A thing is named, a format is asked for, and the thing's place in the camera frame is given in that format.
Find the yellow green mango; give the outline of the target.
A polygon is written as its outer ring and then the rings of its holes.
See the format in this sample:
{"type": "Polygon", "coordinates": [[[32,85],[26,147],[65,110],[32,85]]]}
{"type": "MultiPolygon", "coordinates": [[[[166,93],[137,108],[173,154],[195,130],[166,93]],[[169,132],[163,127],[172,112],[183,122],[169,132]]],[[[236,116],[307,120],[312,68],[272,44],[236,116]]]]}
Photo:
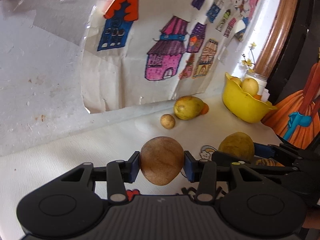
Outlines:
{"type": "Polygon", "coordinates": [[[218,151],[244,161],[252,161],[254,158],[254,143],[246,133],[236,132],[225,137],[220,143],[218,151]]]}
{"type": "Polygon", "coordinates": [[[174,114],[181,120],[197,117],[204,108],[204,102],[195,96],[183,96],[174,104],[174,114]]]}

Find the brown wooden door frame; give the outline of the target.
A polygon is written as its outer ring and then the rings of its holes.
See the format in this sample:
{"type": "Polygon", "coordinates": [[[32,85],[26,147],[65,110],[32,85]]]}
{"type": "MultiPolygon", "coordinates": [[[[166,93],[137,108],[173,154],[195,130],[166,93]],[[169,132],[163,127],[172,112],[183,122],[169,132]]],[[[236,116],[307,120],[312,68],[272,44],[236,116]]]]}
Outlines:
{"type": "Polygon", "coordinates": [[[298,0],[280,0],[275,19],[254,71],[269,77],[288,37],[298,0]]]}

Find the small orange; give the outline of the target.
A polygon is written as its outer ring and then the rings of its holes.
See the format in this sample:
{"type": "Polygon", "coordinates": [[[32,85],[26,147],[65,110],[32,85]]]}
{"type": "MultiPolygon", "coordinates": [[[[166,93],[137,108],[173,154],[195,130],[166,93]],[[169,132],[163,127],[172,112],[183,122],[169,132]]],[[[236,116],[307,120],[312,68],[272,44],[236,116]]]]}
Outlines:
{"type": "Polygon", "coordinates": [[[200,115],[205,115],[209,112],[209,106],[204,103],[203,109],[200,111],[200,115]]]}

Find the white paper roll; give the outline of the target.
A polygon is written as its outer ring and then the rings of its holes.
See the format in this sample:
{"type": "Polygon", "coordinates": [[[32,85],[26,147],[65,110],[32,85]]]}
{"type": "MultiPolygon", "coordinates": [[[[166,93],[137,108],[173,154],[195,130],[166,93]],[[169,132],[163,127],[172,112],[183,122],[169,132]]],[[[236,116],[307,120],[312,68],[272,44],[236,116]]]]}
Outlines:
{"type": "Polygon", "coordinates": [[[261,101],[262,102],[267,102],[268,101],[268,98],[269,98],[270,94],[268,92],[268,89],[264,89],[262,95],[261,95],[261,101]]]}

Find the small brown round fruit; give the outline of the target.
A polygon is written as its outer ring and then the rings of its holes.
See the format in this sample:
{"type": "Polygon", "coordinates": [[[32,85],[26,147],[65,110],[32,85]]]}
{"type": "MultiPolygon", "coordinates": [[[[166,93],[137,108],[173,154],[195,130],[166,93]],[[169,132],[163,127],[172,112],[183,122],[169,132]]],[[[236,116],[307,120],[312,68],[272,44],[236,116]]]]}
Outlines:
{"type": "Polygon", "coordinates": [[[165,129],[173,129],[176,121],[171,114],[163,114],[160,118],[160,123],[165,129]]]}

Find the yellow pear in bowl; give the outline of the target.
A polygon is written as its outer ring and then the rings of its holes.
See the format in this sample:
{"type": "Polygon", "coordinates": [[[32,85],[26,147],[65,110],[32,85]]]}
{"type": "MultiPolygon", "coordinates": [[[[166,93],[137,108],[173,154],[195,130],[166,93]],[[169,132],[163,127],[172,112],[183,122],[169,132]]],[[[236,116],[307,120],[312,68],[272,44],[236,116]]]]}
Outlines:
{"type": "Polygon", "coordinates": [[[256,96],[259,91],[258,82],[251,77],[245,78],[240,87],[244,92],[250,94],[251,96],[256,96]]]}

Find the houses drawing paper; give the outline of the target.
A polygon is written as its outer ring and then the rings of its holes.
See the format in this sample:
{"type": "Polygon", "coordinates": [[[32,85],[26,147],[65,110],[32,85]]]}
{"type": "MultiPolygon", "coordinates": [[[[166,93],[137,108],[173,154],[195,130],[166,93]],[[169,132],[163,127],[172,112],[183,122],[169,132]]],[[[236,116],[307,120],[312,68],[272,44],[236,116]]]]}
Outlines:
{"type": "Polygon", "coordinates": [[[113,0],[92,10],[81,58],[90,113],[204,93],[242,0],[113,0]]]}

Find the orange fruit in bowl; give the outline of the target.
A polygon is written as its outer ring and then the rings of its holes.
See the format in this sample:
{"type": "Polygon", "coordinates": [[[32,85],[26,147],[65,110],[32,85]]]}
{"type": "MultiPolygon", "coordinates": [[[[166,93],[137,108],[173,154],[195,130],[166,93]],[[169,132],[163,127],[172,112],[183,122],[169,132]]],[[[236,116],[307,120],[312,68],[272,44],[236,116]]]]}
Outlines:
{"type": "Polygon", "coordinates": [[[261,99],[261,95],[255,95],[255,96],[253,96],[253,98],[255,98],[257,100],[260,100],[261,99]]]}

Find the striped pepino melon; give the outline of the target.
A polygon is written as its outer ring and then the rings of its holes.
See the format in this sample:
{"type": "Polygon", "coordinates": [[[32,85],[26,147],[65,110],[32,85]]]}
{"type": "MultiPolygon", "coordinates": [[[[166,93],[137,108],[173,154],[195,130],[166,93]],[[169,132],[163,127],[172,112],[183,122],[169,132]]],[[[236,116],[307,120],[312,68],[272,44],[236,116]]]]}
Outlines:
{"type": "Polygon", "coordinates": [[[277,166],[277,167],[283,167],[284,165],[269,158],[269,159],[266,159],[266,158],[261,158],[261,159],[258,159],[256,162],[255,162],[255,165],[257,166],[277,166]]]}

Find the white jar with flowers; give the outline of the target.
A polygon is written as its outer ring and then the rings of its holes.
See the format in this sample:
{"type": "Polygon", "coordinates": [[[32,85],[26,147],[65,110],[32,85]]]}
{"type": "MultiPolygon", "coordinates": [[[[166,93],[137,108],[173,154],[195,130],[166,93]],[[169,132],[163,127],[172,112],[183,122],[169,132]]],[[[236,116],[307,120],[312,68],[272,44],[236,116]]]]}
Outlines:
{"type": "Polygon", "coordinates": [[[266,85],[267,85],[267,78],[265,76],[262,76],[261,74],[258,74],[255,72],[255,58],[253,55],[253,50],[256,48],[255,42],[252,42],[249,45],[249,55],[246,56],[245,53],[242,54],[242,65],[246,69],[245,78],[251,77],[255,79],[258,82],[259,85],[259,91],[257,95],[262,95],[266,85]]]}

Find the white printed table cloth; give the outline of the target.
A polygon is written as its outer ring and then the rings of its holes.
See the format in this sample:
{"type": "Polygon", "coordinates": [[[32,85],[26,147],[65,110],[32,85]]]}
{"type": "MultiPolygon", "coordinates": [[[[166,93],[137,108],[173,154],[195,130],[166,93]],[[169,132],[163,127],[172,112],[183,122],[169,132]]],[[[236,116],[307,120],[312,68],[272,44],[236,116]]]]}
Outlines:
{"type": "Polygon", "coordinates": [[[246,133],[254,142],[265,145],[280,143],[271,128],[234,116],[220,96],[206,102],[207,114],[190,121],[177,120],[173,129],[164,129],[159,122],[161,114],[153,113],[1,157],[1,238],[23,237],[16,207],[29,192],[84,162],[105,166],[114,160],[126,160],[154,137],[177,140],[196,159],[203,146],[216,148],[235,132],[246,133]]]}

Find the yellow plastic bowl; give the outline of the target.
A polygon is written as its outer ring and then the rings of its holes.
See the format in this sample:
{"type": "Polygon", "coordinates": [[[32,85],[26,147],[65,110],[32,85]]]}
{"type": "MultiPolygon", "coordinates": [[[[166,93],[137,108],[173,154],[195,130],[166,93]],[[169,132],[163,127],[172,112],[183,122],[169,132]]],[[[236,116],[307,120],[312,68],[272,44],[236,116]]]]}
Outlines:
{"type": "Polygon", "coordinates": [[[233,80],[231,75],[225,72],[225,86],[222,93],[222,101],[227,109],[239,119],[247,123],[257,123],[270,111],[277,110],[269,101],[262,102],[242,88],[233,80]]]}

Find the girl in orange dress painting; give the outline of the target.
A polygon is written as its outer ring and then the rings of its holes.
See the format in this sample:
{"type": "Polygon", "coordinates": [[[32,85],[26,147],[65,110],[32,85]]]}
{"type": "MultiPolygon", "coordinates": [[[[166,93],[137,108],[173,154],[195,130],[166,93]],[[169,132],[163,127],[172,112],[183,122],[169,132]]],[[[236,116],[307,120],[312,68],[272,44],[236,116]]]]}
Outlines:
{"type": "Polygon", "coordinates": [[[262,123],[285,141],[306,149],[319,134],[319,62],[310,70],[306,84],[276,104],[262,123]]]}

